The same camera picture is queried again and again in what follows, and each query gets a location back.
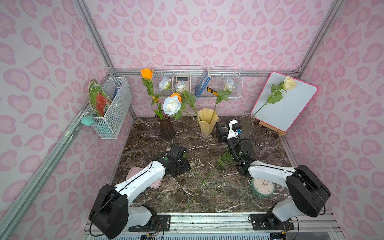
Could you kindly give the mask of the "blue white rose two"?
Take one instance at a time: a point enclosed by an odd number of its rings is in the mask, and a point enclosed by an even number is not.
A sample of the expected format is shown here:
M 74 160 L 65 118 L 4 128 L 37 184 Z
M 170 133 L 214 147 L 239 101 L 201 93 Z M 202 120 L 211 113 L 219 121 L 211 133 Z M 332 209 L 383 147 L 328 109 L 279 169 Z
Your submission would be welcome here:
M 224 89 L 217 92 L 219 94 L 219 96 L 218 97 L 216 96 L 214 112 L 211 116 L 210 124 L 212 123 L 212 120 L 213 120 L 214 115 L 216 113 L 217 105 L 223 101 L 228 101 L 229 95 L 232 93 L 232 91 L 235 88 L 236 88 L 236 84 L 235 84 L 235 81 L 233 79 L 226 79 L 225 80 Z

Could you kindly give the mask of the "orange rose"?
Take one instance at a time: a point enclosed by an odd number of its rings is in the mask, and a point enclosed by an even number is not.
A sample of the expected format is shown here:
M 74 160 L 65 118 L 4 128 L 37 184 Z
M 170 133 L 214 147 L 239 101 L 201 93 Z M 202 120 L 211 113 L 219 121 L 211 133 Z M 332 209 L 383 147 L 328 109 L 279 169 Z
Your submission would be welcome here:
M 152 81 L 152 76 L 153 76 L 153 71 L 151 69 L 143 69 L 143 70 L 141 70 L 142 82 L 143 82 L 144 86 L 147 88 L 148 95 L 150 97 L 152 97 L 152 100 L 153 100 L 153 96 L 156 96 L 158 98 L 160 96 L 155 94 L 154 84 L 153 84 L 153 81 Z M 156 104 L 156 106 L 157 106 L 157 109 L 154 110 L 154 112 L 156 113 L 156 115 L 158 115 L 162 119 L 163 115 L 162 115 L 161 103 L 158 102 Z
M 182 102 L 182 98 L 181 98 L 181 95 L 180 94 L 178 94 L 178 93 L 173 93 L 172 95 L 171 95 L 171 97 L 178 97 L 178 100 L 179 100 L 179 102 Z

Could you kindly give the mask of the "blue white rose three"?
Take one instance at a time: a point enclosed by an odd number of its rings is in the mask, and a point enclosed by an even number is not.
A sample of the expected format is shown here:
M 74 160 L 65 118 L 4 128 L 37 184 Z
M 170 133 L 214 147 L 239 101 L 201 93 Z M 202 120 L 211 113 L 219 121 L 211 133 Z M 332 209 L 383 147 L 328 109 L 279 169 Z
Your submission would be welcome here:
M 189 106 L 196 115 L 197 122 L 201 121 L 201 117 L 196 109 L 196 97 L 188 91 L 188 86 L 184 82 L 179 82 L 174 85 L 175 93 L 179 94 L 182 102 L 182 111 L 187 113 L 186 106 Z

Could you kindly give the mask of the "orange tulip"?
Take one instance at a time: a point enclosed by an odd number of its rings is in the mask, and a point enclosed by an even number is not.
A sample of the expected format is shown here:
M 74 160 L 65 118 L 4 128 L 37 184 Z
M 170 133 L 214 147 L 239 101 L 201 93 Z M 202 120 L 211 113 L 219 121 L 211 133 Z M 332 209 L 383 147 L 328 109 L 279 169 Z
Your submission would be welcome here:
M 151 105 L 153 106 L 154 104 L 157 104 L 159 101 L 160 101 L 160 100 L 159 100 L 159 98 L 158 98 L 158 97 L 156 97 L 156 96 L 153 96 L 153 100 L 152 100 L 152 103 L 151 103 Z

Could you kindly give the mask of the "blue white rose one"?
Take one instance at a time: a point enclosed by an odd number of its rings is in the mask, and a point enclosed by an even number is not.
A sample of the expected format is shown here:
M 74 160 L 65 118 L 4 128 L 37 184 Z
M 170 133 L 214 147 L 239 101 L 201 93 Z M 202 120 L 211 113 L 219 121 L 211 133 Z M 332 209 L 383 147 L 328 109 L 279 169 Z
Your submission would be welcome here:
M 171 86 L 171 79 L 168 77 L 163 77 L 159 83 L 158 89 L 159 91 L 168 91 Z

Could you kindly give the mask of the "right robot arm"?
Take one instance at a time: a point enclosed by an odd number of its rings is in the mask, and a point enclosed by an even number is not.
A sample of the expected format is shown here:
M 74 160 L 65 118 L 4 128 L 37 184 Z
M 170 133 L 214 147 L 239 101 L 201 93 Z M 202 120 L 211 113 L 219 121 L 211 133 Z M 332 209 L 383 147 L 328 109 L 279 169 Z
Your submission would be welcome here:
M 265 214 L 269 227 L 275 230 L 294 217 L 315 218 L 326 212 L 331 192 L 309 167 L 279 167 L 257 161 L 252 143 L 248 139 L 240 139 L 241 124 L 237 120 L 229 121 L 227 130 L 219 124 L 215 127 L 218 141 L 226 144 L 230 158 L 228 161 L 221 160 L 222 163 L 235 167 L 242 176 L 269 181 L 289 190 L 291 196 L 276 203 Z

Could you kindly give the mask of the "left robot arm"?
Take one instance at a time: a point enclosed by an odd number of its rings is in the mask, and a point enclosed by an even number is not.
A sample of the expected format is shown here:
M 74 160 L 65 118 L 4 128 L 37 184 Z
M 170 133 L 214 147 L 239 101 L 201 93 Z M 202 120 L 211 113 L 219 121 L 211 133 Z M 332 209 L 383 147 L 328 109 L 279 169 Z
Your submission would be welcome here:
M 142 232 L 142 240 L 153 239 L 159 233 L 168 232 L 170 215 L 159 215 L 149 206 L 131 207 L 131 204 L 150 185 L 164 176 L 175 178 L 190 169 L 187 150 L 172 144 L 128 180 L 115 186 L 106 184 L 100 189 L 89 215 L 91 226 L 96 227 L 109 240 L 116 238 L 124 230 Z

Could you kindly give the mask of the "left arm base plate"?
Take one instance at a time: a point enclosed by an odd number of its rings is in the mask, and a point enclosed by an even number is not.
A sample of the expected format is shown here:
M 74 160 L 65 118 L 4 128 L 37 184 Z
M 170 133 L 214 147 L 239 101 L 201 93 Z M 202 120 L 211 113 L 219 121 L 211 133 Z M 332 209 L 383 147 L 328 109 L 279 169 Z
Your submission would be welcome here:
M 163 232 L 170 231 L 171 215 L 152 216 L 149 222 L 144 226 L 129 227 L 129 232 Z

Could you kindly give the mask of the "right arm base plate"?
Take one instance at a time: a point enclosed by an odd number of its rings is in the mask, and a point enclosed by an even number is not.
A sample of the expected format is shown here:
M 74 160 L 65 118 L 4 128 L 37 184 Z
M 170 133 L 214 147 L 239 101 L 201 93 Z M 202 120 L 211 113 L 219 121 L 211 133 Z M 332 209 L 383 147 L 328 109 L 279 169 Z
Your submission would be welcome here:
M 251 222 L 254 231 L 290 231 L 295 229 L 292 219 L 281 222 L 270 214 L 250 214 L 248 221 Z

